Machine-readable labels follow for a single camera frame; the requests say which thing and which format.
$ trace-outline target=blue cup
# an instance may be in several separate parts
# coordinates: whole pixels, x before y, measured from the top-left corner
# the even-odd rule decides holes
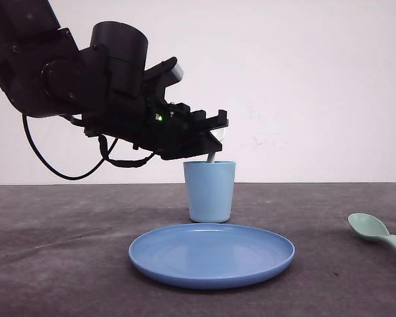
[[[196,223],[223,223],[230,218],[235,162],[184,162],[189,217]]]

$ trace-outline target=white backdrop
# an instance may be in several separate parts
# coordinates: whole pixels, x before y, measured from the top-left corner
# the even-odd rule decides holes
[[[147,67],[176,56],[185,75],[167,101],[228,110],[218,158],[239,182],[396,182],[396,0],[51,0],[87,47],[103,20],[148,38]],[[44,156],[76,175],[99,160],[96,138],[61,118],[31,119]],[[120,142],[117,159],[143,157]],[[79,183],[183,182],[182,162],[105,164]],[[25,139],[0,91],[0,184],[60,184]]]

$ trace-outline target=gray table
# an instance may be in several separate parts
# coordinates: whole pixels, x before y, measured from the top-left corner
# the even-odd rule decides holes
[[[0,186],[0,316],[396,316],[396,253],[359,239],[366,212],[396,234],[396,184],[236,184],[229,223],[296,247],[258,285],[194,291],[130,263],[148,230],[188,223],[182,185]]]

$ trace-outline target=blue plate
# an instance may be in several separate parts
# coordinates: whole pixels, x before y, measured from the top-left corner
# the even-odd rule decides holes
[[[229,289],[284,271],[295,247],[276,233],[238,225],[191,223],[136,238],[129,257],[146,276],[190,289]]]

